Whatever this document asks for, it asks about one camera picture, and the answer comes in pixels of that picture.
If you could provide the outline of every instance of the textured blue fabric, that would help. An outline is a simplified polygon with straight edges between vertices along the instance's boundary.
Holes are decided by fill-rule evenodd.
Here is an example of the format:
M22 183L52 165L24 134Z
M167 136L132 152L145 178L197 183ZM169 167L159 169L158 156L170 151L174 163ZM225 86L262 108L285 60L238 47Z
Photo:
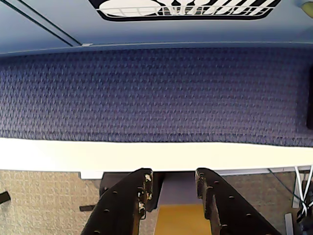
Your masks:
M117 50L0 59L0 136L313 146L312 49Z

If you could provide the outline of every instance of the white cable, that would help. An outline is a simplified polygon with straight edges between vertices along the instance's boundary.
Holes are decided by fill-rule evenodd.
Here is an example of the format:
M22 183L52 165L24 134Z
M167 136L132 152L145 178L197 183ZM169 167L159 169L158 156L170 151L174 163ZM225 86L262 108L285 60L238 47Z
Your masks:
M313 175L313 165L312 165L311 168L310 168L310 173L309 173L307 185L306 185L306 188L305 188L305 191L304 191L304 195L303 195L303 198L304 198L304 199L307 197L307 193L308 193L308 191L309 191L309 187L310 187L311 180L312 180L312 175Z
M299 187L299 194L300 194L300 199L302 200L302 206L303 206L303 210L305 213L305 216L308 215L308 209L307 206L304 203L304 197L303 197L303 191L302 191L302 181L301 181L301 177L300 177L300 172L297 166L294 167L295 169L295 174L297 176L297 181L298 181L298 187Z
M312 175L313 175L313 165L312 165L311 168L310 168L310 173L309 173L307 185L306 185L306 188L305 188L305 191L304 191L304 199L306 198L307 193L308 193L308 191L309 191L309 187L310 187L311 180L312 180ZM309 209L311 206L313 206L313 202L310 202L310 203L309 203L308 209Z

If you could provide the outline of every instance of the printed graphic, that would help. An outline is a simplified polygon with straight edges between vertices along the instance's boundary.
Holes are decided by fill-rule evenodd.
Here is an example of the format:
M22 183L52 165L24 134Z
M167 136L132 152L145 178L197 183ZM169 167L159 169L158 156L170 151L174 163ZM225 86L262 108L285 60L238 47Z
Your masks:
M111 21L253 20L266 17L280 0L89 0Z

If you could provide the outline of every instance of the carpeted floor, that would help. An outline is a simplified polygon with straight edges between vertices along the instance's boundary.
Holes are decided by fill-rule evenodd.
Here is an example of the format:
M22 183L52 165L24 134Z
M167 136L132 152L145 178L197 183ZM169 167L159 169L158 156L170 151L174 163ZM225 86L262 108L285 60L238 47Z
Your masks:
M290 188L294 173L278 176ZM285 233L284 214L291 211L292 196L269 174L228 176L226 179L278 230ZM12 201L0 205L2 235L79 235L90 212L79 206L96 203L98 189L77 173L0 171L0 192ZM152 235L157 212L141 221L140 235Z

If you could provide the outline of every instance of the black cable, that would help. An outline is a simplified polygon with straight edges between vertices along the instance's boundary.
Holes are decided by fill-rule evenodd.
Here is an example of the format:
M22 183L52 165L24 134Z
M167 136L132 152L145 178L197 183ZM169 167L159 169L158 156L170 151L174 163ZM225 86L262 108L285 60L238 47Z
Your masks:
M11 9L15 10L16 12L20 13L22 16L26 17L27 19L29 19L30 21L32 21L33 23L35 23L36 25L38 25L39 27L43 28L45 31L48 31L49 33L51 33L53 36L57 37L58 39L60 39L62 42L66 43L67 45L69 45L70 47L72 47L73 45L69 42L67 42L66 40L64 40L63 38L61 38L59 35L55 34L54 32L52 32L50 29L48 29L47 27L43 26L42 24L40 24L38 21L34 20L33 18L31 18L30 16L28 16L26 13L22 12L20 9L18 9L17 7L15 7L14 5L12 5L11 3L9 3L7 0L0 0L0 2L4 3L5 5L7 5L8 7L10 7Z
M272 171L271 169L268 168L268 171L281 183L282 186L284 186L285 189L287 189L288 192L290 192L294 197L296 197L297 199L299 199L300 202L304 203L306 205L306 207L308 207L308 205L301 200L300 197L298 197L297 195L295 195Z
M58 30L60 30L62 33L64 33L65 35L67 35L69 38L71 38L74 42L76 42L77 44L79 44L80 46L82 45L81 42L77 41L75 38L73 38L72 36L70 36L68 33L66 33L64 30L62 30L60 27L58 27L56 24L54 24L53 22L51 22L49 19L47 19L47 17L43 16L42 14L40 14L38 11L36 11L34 8L32 8L30 5L26 4L25 2L23 2L22 0L17 0L19 3L23 4L25 7L27 7L29 10L31 10L32 12L34 12L35 14L37 14L38 16L40 16L41 18L43 18L45 21L47 21L48 23L50 23L52 26L54 26L55 28L57 28Z

